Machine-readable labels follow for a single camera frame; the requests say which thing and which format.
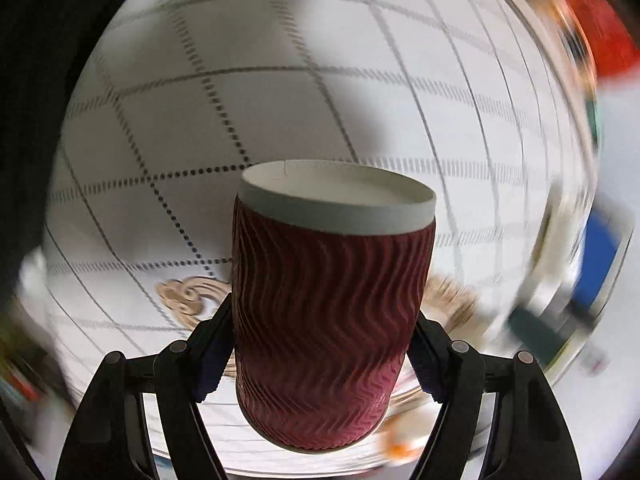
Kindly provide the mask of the blue white box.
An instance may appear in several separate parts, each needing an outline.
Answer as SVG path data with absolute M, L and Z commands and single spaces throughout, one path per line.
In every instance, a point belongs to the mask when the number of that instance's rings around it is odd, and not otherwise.
M 584 253 L 570 306 L 586 323 L 602 318 L 634 235 L 634 217 L 623 205 L 593 203 L 585 230 Z

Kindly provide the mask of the orange plastic bag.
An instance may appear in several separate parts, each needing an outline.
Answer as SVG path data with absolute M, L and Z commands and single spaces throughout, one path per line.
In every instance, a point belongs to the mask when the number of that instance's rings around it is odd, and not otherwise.
M 565 1 L 582 26 L 600 77 L 617 78 L 638 70 L 639 48 L 608 0 Z

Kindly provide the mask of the red ripple paper cup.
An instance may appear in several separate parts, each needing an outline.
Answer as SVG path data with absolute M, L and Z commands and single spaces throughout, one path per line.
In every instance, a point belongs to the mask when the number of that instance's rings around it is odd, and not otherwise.
M 268 441 L 331 452 L 382 422 L 420 313 L 435 192 L 285 159 L 242 174 L 232 222 L 236 395 Z

